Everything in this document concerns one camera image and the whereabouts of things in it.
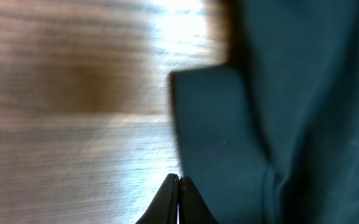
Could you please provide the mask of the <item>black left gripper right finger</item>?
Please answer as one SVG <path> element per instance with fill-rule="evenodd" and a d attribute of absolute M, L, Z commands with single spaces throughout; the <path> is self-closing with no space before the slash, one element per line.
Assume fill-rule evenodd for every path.
<path fill-rule="evenodd" d="M 218 224 L 190 177 L 179 182 L 179 223 Z"/>

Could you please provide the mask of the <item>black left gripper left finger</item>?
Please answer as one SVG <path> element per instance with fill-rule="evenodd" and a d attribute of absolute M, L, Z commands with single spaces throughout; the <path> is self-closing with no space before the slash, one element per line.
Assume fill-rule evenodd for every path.
<path fill-rule="evenodd" d="M 179 177 L 168 174 L 152 202 L 136 224 L 176 224 L 178 216 Z"/>

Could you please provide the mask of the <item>black t-shirt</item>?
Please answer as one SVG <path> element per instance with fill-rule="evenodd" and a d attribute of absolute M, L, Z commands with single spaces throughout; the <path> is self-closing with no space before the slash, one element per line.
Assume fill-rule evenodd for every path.
<path fill-rule="evenodd" d="M 359 223 L 359 0 L 233 7 L 235 64 L 175 76 L 184 174 L 220 223 Z"/>

